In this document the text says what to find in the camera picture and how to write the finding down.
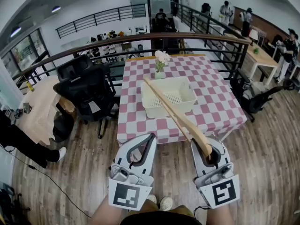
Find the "window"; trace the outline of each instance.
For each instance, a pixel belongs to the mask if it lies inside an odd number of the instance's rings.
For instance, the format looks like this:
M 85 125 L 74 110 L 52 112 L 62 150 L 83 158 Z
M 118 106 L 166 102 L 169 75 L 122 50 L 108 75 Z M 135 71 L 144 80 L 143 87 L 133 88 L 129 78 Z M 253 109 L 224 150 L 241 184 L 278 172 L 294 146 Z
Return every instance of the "window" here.
M 35 30 L 33 33 L 31 33 L 30 37 L 32 39 L 34 47 L 37 50 L 38 55 L 41 55 L 45 51 L 45 48 L 44 48 L 44 45 L 43 45 L 43 42 L 42 42 L 43 40 L 41 38 L 39 30 Z
M 3 63 L 9 74 L 13 77 L 16 76 L 20 70 L 19 67 L 16 65 L 13 55 L 11 52 L 8 52 L 3 58 Z
M 21 71 L 29 68 L 37 59 L 33 49 L 29 38 L 26 37 L 11 50 Z

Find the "small vase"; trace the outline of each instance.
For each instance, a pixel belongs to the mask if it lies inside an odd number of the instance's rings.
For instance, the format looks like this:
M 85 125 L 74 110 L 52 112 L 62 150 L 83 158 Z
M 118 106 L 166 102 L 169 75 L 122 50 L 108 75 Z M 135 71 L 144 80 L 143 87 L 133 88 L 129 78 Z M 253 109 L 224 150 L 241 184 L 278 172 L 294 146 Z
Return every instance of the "small vase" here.
M 165 77 L 165 74 L 162 72 L 155 72 L 154 78 L 155 79 L 162 79 Z

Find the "wooden desk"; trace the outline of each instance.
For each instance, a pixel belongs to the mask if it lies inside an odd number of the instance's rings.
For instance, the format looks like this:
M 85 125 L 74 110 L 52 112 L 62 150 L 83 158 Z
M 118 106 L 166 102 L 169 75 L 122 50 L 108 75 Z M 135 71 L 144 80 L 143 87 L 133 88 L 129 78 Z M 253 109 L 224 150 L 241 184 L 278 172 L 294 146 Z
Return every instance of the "wooden desk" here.
M 29 103 L 32 107 L 30 113 L 24 113 L 17 119 L 16 125 L 35 143 L 42 141 L 49 145 L 49 138 L 54 139 L 54 116 L 57 112 L 56 104 L 59 103 L 68 112 L 74 111 L 74 105 L 61 97 L 53 90 L 59 83 L 58 77 L 48 76 L 34 86 L 34 91 L 29 91 L 20 103 Z
M 233 34 L 224 34 L 225 36 L 231 37 L 231 38 L 236 38 Z M 258 54 L 254 53 L 254 49 L 258 49 Z M 265 66 L 265 67 L 271 67 L 273 68 L 267 82 L 265 85 L 269 85 L 271 82 L 277 67 L 278 63 L 276 63 L 273 58 L 268 55 L 259 45 L 256 43 L 253 43 L 253 46 L 249 45 L 247 49 L 247 54 L 249 55 L 250 59 L 254 62 L 254 65 L 251 69 L 250 76 L 249 78 L 252 79 L 254 76 L 254 72 L 257 69 L 258 66 Z

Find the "sneaker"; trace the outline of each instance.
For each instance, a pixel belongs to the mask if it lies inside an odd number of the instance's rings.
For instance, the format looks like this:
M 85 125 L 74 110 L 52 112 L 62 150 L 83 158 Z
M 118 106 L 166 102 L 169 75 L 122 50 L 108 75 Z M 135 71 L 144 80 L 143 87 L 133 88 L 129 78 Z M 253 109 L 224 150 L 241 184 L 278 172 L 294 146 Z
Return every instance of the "sneaker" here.
M 160 202 L 160 211 L 169 211 L 173 206 L 173 199 L 171 197 L 164 197 Z
M 61 149 L 58 150 L 58 152 L 60 152 L 60 158 L 58 159 L 57 162 L 59 162 L 65 156 L 67 149 L 66 147 L 62 147 Z
M 153 201 L 155 204 L 158 203 L 158 200 L 156 199 L 155 195 L 153 195 L 153 194 L 148 195 L 147 199 L 149 199 L 150 201 Z

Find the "black pants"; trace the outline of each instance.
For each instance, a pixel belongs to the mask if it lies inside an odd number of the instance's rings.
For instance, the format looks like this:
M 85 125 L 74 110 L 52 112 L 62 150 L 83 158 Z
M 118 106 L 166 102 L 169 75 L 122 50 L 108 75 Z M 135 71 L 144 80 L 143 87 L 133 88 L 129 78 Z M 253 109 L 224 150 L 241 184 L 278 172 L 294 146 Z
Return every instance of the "black pants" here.
M 242 29 L 242 36 L 248 37 L 249 36 L 249 30 L 250 30 L 250 23 L 243 22 L 243 29 Z
M 60 158 L 58 150 L 50 150 L 39 143 L 34 143 L 21 129 L 16 125 L 9 127 L 11 137 L 10 146 L 17 148 L 25 156 L 32 159 L 41 167 L 47 167 L 47 161 L 57 162 Z
M 178 7 L 173 7 L 173 16 L 176 16 L 178 12 Z

